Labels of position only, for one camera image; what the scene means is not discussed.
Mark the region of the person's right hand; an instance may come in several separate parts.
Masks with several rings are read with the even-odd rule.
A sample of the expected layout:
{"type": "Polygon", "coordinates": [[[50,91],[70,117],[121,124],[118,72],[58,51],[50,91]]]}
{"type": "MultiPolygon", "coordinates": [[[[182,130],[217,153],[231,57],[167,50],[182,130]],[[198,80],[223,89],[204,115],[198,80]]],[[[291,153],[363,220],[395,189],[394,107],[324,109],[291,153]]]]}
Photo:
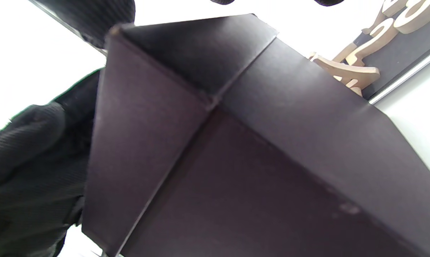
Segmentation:
{"type": "Polygon", "coordinates": [[[63,23],[78,31],[81,38],[98,49],[105,49],[105,36],[118,24],[133,24],[134,0],[37,0],[63,23]]]}

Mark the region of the person's left hand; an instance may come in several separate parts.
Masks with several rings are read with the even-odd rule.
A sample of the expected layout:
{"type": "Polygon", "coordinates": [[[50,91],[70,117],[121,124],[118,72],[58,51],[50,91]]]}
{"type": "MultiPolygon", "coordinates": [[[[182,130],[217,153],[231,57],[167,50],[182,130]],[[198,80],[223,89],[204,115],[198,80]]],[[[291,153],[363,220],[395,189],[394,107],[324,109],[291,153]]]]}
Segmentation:
{"type": "Polygon", "coordinates": [[[0,257],[56,257],[81,224],[101,72],[0,130],[0,257]]]}

